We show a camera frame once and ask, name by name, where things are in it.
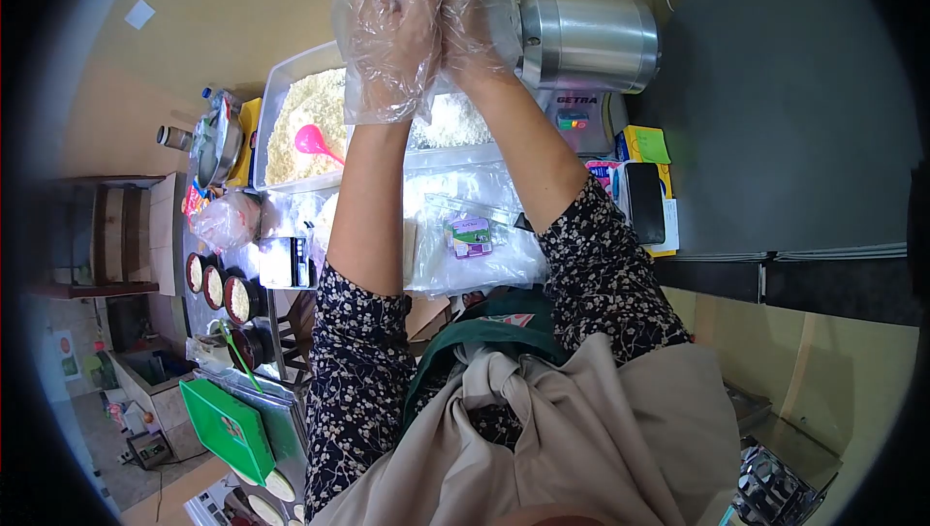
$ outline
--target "smartphone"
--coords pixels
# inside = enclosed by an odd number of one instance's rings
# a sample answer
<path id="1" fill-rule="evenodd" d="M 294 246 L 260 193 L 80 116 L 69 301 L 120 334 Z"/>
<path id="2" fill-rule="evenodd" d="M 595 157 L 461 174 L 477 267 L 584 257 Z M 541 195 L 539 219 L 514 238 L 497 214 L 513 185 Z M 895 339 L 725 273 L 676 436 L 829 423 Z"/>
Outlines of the smartphone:
<path id="1" fill-rule="evenodd" d="M 623 165 L 626 175 L 627 201 L 630 202 L 630 222 L 636 231 L 636 242 L 652 245 L 665 241 L 665 215 L 662 208 L 662 183 L 654 162 L 632 162 Z"/>

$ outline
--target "pink ladle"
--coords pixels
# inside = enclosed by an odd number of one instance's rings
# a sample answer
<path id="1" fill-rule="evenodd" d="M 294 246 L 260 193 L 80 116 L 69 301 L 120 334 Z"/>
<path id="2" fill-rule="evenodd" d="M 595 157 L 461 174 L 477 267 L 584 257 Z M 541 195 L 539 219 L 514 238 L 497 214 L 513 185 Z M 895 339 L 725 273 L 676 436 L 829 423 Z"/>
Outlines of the pink ladle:
<path id="1" fill-rule="evenodd" d="M 323 140 L 323 133 L 315 124 L 306 124 L 300 127 L 294 137 L 294 147 L 302 153 L 308 155 L 326 155 L 337 160 L 342 166 L 346 161 L 337 157 L 333 151 L 326 147 L 326 141 Z"/>

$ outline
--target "gray wall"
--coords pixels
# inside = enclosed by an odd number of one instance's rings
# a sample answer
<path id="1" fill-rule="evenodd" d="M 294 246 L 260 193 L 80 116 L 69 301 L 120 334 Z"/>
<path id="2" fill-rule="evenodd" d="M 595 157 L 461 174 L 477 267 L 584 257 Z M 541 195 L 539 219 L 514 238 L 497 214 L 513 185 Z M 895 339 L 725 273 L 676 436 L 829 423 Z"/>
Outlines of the gray wall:
<path id="1" fill-rule="evenodd" d="M 665 129 L 682 254 L 905 241 L 914 98 L 870 0 L 680 0 L 662 44 L 628 102 Z"/>

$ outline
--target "yellow wall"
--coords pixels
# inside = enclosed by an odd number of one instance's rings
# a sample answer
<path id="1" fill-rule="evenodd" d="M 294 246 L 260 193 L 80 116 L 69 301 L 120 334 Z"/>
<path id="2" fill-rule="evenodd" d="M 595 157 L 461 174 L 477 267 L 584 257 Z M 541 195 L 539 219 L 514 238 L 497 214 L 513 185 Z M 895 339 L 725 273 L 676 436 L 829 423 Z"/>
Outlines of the yellow wall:
<path id="1" fill-rule="evenodd" d="M 62 176 L 184 168 L 155 143 L 159 125 L 191 128 L 210 84 L 261 95 L 275 64 L 333 39 L 331 0 L 145 0 L 155 15 L 139 31 L 124 21 L 136 1 L 115 1 L 93 46 Z"/>
<path id="2" fill-rule="evenodd" d="M 806 524 L 830 524 L 894 426 L 914 370 L 919 331 L 668 290 L 724 377 L 840 455 L 843 468 Z"/>

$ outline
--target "hand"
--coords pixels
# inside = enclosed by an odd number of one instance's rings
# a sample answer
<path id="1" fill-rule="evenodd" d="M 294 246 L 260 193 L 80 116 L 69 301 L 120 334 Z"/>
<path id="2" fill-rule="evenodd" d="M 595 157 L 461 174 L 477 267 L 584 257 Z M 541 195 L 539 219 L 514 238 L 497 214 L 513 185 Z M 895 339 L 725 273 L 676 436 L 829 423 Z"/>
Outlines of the hand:
<path id="1" fill-rule="evenodd" d="M 425 110 L 424 96 L 433 84 L 442 51 L 441 2 L 351 1 L 344 56 L 350 68 L 346 123 L 408 121 Z M 354 120 L 349 120 L 350 113 Z"/>
<path id="2" fill-rule="evenodd" d="M 496 72 L 512 72 L 494 47 L 486 0 L 443 0 L 443 69 L 459 84 Z"/>

